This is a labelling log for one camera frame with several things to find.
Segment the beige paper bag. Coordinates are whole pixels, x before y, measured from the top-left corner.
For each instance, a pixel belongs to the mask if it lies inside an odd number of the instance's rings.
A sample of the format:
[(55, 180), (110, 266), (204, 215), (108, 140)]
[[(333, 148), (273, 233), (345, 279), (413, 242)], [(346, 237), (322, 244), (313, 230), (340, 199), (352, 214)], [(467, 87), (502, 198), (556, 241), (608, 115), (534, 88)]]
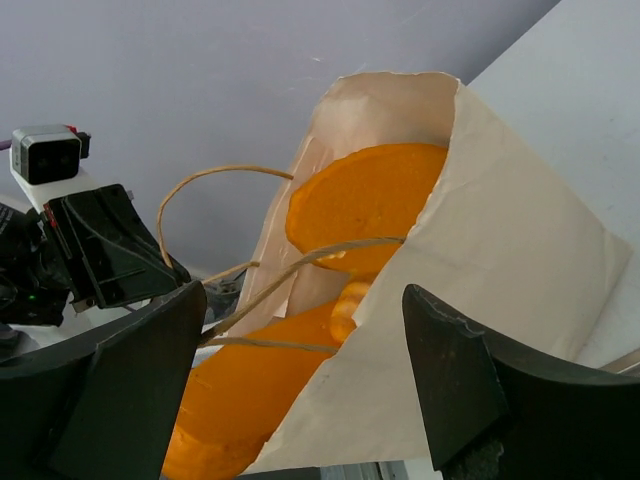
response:
[[(289, 201), (301, 184), (351, 153), (402, 143), (448, 150), (406, 236), (307, 254), (288, 241)], [(314, 110), (267, 212), (238, 308), (223, 324), (228, 345), (329, 357), (241, 474), (427, 455), (402, 312), (408, 285), (572, 360), (630, 255), (630, 246), (458, 79), (361, 73), (338, 80)], [(339, 343), (331, 312), (349, 280), (364, 275), (374, 281), (353, 314), (356, 329)]]

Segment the round smooth bun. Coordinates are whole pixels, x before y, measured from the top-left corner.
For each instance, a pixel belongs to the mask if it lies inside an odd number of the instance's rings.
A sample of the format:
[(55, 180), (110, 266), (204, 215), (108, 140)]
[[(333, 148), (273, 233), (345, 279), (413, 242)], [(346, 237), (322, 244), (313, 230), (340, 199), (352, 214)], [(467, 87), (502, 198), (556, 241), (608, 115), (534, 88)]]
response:
[(291, 195), (288, 241), (307, 254), (345, 241), (406, 236), (447, 154), (432, 144), (386, 144), (332, 162)]

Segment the small croissant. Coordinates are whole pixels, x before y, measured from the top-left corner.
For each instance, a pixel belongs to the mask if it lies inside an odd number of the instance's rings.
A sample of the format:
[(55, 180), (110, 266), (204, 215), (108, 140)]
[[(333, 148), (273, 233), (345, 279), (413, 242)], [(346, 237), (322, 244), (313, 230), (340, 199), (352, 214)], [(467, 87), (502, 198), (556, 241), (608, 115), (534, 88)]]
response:
[(366, 296), (374, 277), (354, 276), (345, 285), (331, 312), (329, 328), (335, 341), (343, 343), (356, 329), (353, 314)]

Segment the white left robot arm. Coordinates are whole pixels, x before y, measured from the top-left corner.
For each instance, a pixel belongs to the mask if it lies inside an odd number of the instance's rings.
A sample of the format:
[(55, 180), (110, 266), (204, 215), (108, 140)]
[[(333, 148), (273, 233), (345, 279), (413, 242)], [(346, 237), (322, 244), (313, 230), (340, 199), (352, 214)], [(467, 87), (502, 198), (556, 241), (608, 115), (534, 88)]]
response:
[(123, 186), (1, 210), (1, 322), (59, 326), (69, 302), (126, 314), (1, 362), (5, 479), (156, 479), (207, 299)]

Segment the long scored baguette loaf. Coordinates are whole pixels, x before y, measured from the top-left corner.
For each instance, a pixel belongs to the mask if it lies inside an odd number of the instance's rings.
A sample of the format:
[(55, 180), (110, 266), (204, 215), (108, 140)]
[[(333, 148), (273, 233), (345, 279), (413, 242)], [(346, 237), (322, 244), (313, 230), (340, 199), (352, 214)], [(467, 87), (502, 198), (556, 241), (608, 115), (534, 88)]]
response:
[(232, 479), (257, 458), (328, 359), (296, 348), (228, 345), (192, 369), (162, 472)]

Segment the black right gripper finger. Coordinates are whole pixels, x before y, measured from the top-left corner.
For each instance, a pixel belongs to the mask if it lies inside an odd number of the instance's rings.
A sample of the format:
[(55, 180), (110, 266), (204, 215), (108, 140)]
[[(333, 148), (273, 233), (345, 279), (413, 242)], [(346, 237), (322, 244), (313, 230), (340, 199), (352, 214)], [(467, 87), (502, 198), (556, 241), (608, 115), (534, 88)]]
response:
[(639, 381), (542, 353), (417, 285), (405, 337), (433, 468), (446, 479), (635, 479)]

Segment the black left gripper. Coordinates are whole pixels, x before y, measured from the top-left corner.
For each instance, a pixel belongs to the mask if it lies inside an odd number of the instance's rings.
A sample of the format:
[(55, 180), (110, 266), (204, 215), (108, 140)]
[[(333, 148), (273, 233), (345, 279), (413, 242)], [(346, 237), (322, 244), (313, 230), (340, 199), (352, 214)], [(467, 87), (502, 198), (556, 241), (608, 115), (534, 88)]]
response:
[(204, 288), (165, 263), (120, 184), (51, 199), (42, 220), (74, 302), (105, 309), (171, 293), (2, 362), (1, 476), (157, 479), (201, 335)]

